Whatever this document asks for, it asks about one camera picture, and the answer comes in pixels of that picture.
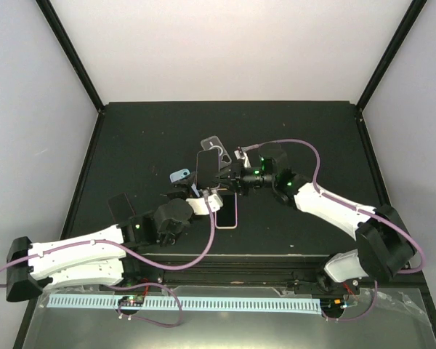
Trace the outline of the light blue phone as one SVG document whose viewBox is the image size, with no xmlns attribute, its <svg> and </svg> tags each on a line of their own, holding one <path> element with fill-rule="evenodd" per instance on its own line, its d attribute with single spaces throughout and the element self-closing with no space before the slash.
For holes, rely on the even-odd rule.
<svg viewBox="0 0 436 349">
<path fill-rule="evenodd" d="M 184 179 L 190 178 L 190 175 L 191 175 L 190 170 L 187 169 L 187 168 L 184 168 L 184 169 L 181 169 L 181 170 L 177 170 L 176 172 L 172 172 L 169 175 L 169 180 L 170 180 L 171 183 L 175 183 L 175 182 L 179 182 L 180 180 L 184 180 Z M 196 188 L 194 179 L 192 179 L 191 182 L 190 182 L 190 189 L 192 190 L 193 195 L 195 197 L 199 197 L 200 196 L 200 194 L 199 194 L 199 192 L 198 192 L 198 190 Z"/>
</svg>

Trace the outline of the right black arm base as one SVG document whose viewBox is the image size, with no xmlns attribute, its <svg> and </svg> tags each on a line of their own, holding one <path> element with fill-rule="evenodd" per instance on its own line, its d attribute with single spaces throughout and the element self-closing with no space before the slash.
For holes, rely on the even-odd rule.
<svg viewBox="0 0 436 349">
<path fill-rule="evenodd" d="M 360 288 L 349 282 L 335 282 L 324 272 L 317 270 L 296 269 L 292 273 L 287 287 L 291 287 L 300 294 L 343 296 L 345 294 L 360 294 Z"/>
</svg>

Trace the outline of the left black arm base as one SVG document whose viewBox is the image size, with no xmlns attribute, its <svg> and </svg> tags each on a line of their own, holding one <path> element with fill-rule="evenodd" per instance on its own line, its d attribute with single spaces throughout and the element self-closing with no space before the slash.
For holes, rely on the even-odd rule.
<svg viewBox="0 0 436 349">
<path fill-rule="evenodd" d="M 164 271 L 157 268 L 143 268 L 141 270 L 132 270 L 124 272 L 122 279 L 109 286 L 110 289 L 116 291 L 128 291 L 148 289 L 151 286 L 145 286 L 145 284 L 163 283 Z"/>
</svg>

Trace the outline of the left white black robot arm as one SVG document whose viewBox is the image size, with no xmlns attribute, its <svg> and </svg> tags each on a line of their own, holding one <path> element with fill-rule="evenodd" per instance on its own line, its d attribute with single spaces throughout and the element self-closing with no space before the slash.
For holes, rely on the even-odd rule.
<svg viewBox="0 0 436 349">
<path fill-rule="evenodd" d="M 109 207 L 116 222 L 95 233 L 47 243 L 33 243 L 27 236 L 16 238 L 7 255 L 7 302 L 86 284 L 136 289 L 142 274 L 124 258 L 141 247 L 174 244 L 191 223 L 191 204 L 198 198 L 195 180 L 187 176 L 172 185 L 168 201 L 144 214 L 135 215 L 124 194 L 113 197 Z"/>
</svg>

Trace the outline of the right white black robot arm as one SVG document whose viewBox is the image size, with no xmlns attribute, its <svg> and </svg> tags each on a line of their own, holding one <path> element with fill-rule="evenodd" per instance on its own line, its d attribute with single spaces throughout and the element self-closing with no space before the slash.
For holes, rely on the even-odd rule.
<svg viewBox="0 0 436 349">
<path fill-rule="evenodd" d="M 277 142 L 258 145 L 260 165 L 250 165 L 245 148 L 236 161 L 215 174 L 220 185 L 246 195 L 252 188 L 269 188 L 282 204 L 312 214 L 352 238 L 352 251 L 335 254 L 316 274 L 319 290 L 332 293 L 342 282 L 369 277 L 388 282 L 403 273 L 417 253 L 398 212 L 389 205 L 362 205 L 336 195 L 293 172 L 288 156 Z"/>
</svg>

